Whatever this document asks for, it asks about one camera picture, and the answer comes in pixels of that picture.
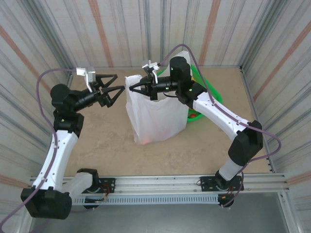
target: tan mat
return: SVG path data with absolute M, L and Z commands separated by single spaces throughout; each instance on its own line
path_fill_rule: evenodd
M 245 89 L 237 68 L 204 68 L 203 75 L 223 97 L 231 111 L 253 120 Z M 139 70 L 97 72 L 117 74 L 113 85 L 125 83 L 125 76 L 145 75 Z M 85 89 L 84 79 L 75 77 L 71 88 Z M 136 145 L 123 93 L 111 108 L 98 103 L 81 111 L 84 126 L 70 156 L 66 176 L 80 168 L 95 168 L 99 175 L 188 175 L 215 173 L 228 159 L 231 141 L 206 117 L 188 123 L 177 136 L 160 143 Z M 269 172 L 266 160 L 250 164 L 245 172 Z

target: red object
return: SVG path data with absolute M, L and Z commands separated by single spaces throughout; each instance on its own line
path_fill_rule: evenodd
M 195 118 L 195 117 L 196 117 L 195 113 L 190 114 L 190 118 Z

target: purple cable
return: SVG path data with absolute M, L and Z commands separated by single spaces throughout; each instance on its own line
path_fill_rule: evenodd
M 231 120 L 235 121 L 236 123 L 238 123 L 238 124 L 240 124 L 240 125 L 242 125 L 242 126 L 244 126 L 244 127 L 247 127 L 247 128 L 249 128 L 249 129 L 255 130 L 255 131 L 257 131 L 257 132 L 264 133 L 264 134 L 266 134 L 266 135 L 268 135 L 268 136 L 274 138 L 274 139 L 278 142 L 278 147 L 277 147 L 277 149 L 276 149 L 275 151 L 273 151 L 273 152 L 271 152 L 271 153 L 269 153 L 269 154 L 267 154 L 267 155 L 263 155 L 263 156 L 260 156 L 260 157 L 251 159 L 250 161 L 248 161 L 247 164 L 245 164 L 245 165 L 241 168 L 241 170 L 239 171 L 239 173 L 242 172 L 242 171 L 247 167 L 247 165 L 248 165 L 250 162 L 256 161 L 256 160 L 259 160 L 259 159 L 268 158 L 269 156 L 278 153 L 279 150 L 280 150 L 281 147 L 282 147 L 282 143 L 281 143 L 281 140 L 280 140 L 277 136 L 275 136 L 274 134 L 269 133 L 269 132 L 267 132 L 267 131 L 265 131 L 265 130 L 261 130 L 261 129 L 255 128 L 255 127 L 253 127 L 253 126 L 250 126 L 250 125 L 244 124 L 244 123 L 242 123 L 242 122 L 239 122 L 235 117 L 231 116 L 231 115 L 230 115 L 229 113 L 227 113 L 224 109 L 222 109 L 220 106 L 218 106 L 217 103 L 215 103 L 215 100 L 214 100 L 214 98 L 213 98 L 213 96 L 212 96 L 212 93 L 211 93 L 209 87 L 208 87 L 208 84 L 207 84 L 207 82 L 205 81 L 205 78 L 203 77 L 203 75 L 202 75 L 202 73 L 201 73 L 201 70 L 200 70 L 200 68 L 199 68 L 199 65 L 198 65 L 198 63 L 196 62 L 195 57 L 194 57 L 194 55 L 193 55 L 191 49 L 190 49 L 187 45 L 185 45 L 185 44 L 179 44 L 179 45 L 175 46 L 175 47 L 169 52 L 169 54 L 163 59 L 163 61 L 160 62 L 160 66 L 163 65 L 163 63 L 171 56 L 171 54 L 172 54 L 178 47 L 181 47 L 181 46 L 185 47 L 185 48 L 189 51 L 191 57 L 193 58 L 194 64 L 195 64 L 196 68 L 197 68 L 198 71 L 199 71 L 199 74 L 200 74 L 201 79 L 202 79 L 202 81 L 203 81 L 203 83 L 204 83 L 204 86 L 205 86 L 205 88 L 207 89 L 209 98 L 210 98 L 212 104 L 214 104 L 214 106 L 215 106 L 217 109 L 219 109 L 219 111 L 221 111 L 223 114 L 225 114 L 227 117 L 229 117 Z M 234 198 L 239 194 L 239 192 L 240 192 L 240 190 L 241 190 L 241 188 L 242 188 L 242 185 L 243 185 L 243 180 L 244 180 L 244 174 L 243 174 L 243 172 L 242 172 L 242 182 L 241 182 L 241 185 L 240 185 L 240 187 L 239 187 L 239 189 L 238 189 L 236 195 L 235 195 L 229 202 L 227 202 L 225 205 L 223 205 L 223 207 L 225 207 L 225 206 L 227 206 L 228 204 L 230 204 L 230 203 L 234 200 Z
M 42 77 L 44 75 L 46 75 L 47 73 L 50 73 L 50 72 L 54 72 L 54 71 L 69 71 L 69 72 L 73 72 L 75 69 L 64 69 L 64 68 L 56 68 L 56 69 L 49 69 L 45 72 L 43 72 L 40 77 L 38 78 L 37 80 L 37 84 L 36 84 L 36 95 L 37 95 L 37 101 L 38 101 L 38 105 L 39 105 L 39 109 L 40 109 L 40 113 L 41 115 L 43 116 L 43 118 L 46 120 L 46 122 L 49 124 L 49 127 L 51 128 L 52 130 L 52 133 L 53 133 L 53 136 L 54 136 L 54 141 L 55 141 L 55 146 L 54 146 L 54 151 L 53 151 L 53 156 L 52 156 L 52 159 L 51 159 L 51 162 L 48 166 L 48 169 L 47 171 L 45 172 L 44 176 L 43 176 L 43 180 L 40 182 L 40 184 L 38 185 L 38 187 L 31 193 L 31 195 L 29 195 L 29 197 L 23 201 L 22 204 L 20 204 L 16 209 L 14 209 L 7 217 L 4 218 L 4 220 L 0 223 L 0 233 L 5 233 L 3 230 L 2 230 L 2 227 L 3 225 L 5 224 L 5 222 L 10 218 L 12 217 L 14 214 L 17 213 L 17 211 L 19 211 L 27 202 L 29 202 L 29 200 L 31 198 L 33 198 L 33 196 L 39 191 L 39 189 L 42 187 L 43 183 L 44 183 L 44 180 L 46 179 L 46 177 L 48 176 L 48 173 L 50 171 L 50 169 L 52 168 L 53 166 L 53 163 L 54 163 L 54 160 L 56 158 L 56 152 L 57 152 L 57 135 L 56 135 L 56 131 L 52 125 L 52 123 L 50 122 L 50 120 L 44 115 L 44 112 L 43 112 L 43 108 L 42 108 L 42 104 L 41 104 L 41 99 L 40 99 L 40 95 L 39 95 L 39 84 L 40 84 L 40 81 L 42 79 Z M 43 225 L 46 225 L 46 223 L 48 222 L 48 220 L 43 223 L 42 225 L 40 225 L 37 229 L 29 232 L 29 233 L 35 233 L 37 232 L 37 230 L 40 230 L 42 228 Z

